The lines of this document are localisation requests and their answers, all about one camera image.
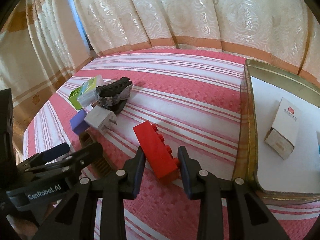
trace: purple cube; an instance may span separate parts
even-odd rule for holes
[[[79,135],[89,128],[89,125],[84,121],[87,113],[84,109],[81,109],[74,117],[70,120],[70,125],[75,134]]]

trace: brown brush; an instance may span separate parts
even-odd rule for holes
[[[79,135],[79,140],[81,147],[84,148],[92,143],[94,143],[96,140],[94,139],[93,135],[90,132],[83,132]],[[114,165],[114,163],[107,157],[105,152],[103,152],[103,157],[99,158],[98,160],[95,160],[91,163],[92,167],[97,172],[98,176],[100,178],[107,176],[112,171],[116,171],[117,168]]]

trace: beige curtain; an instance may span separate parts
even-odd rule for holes
[[[21,0],[0,33],[0,89],[12,88],[13,142],[50,96],[90,61],[67,0]]]
[[[319,85],[320,26],[303,0],[74,0],[100,56],[209,49],[260,59]]]

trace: pink tablecloth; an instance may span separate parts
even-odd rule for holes
[[[70,78],[36,115],[24,135],[24,157],[62,142],[78,150],[80,143],[69,123],[76,113],[68,101],[70,92],[98,74],[106,82],[127,76],[134,86],[117,117],[118,125],[105,137],[94,133],[118,168],[138,148],[132,127],[149,120],[158,125],[174,156],[178,146],[185,145],[203,169],[231,179],[240,128],[239,86],[244,61],[238,56],[199,50],[145,50],[97,58]],[[94,179],[91,168],[85,168],[83,175]],[[195,240],[199,207],[199,201],[187,199],[180,179],[162,186],[147,164],[140,194],[124,204],[127,238]],[[302,239],[320,212],[319,203],[269,208],[292,240]],[[99,224],[97,220],[96,239]]]

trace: red toy brick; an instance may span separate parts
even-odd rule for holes
[[[155,124],[145,121],[133,128],[140,146],[159,181],[167,185],[179,177],[179,160],[173,158],[172,150],[164,144],[162,134]]]

